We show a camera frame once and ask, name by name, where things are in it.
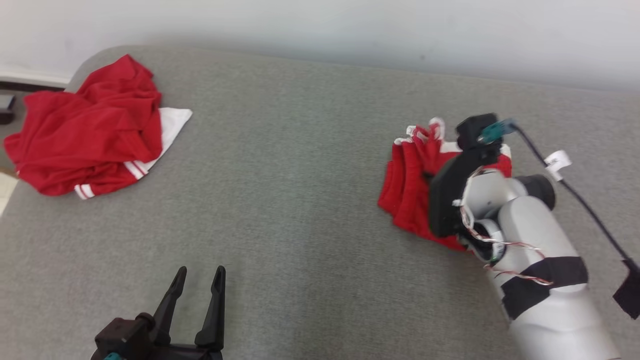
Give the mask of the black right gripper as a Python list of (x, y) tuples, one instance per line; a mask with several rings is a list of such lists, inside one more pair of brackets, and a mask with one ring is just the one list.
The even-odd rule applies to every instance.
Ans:
[(502, 145), (482, 145), (450, 152), (452, 155), (429, 183), (429, 227), (437, 238), (453, 236), (461, 228), (460, 210), (467, 180), (477, 171), (498, 162)]

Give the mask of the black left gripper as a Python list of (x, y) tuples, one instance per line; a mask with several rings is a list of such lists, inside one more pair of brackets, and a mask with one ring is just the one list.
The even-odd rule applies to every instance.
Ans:
[(202, 329), (195, 336), (195, 345), (170, 344), (176, 303), (183, 293), (188, 270), (181, 266), (162, 301), (154, 312), (155, 327), (151, 341), (155, 346), (146, 360), (222, 360), (226, 322), (226, 268), (219, 265), (211, 284), (211, 299)]

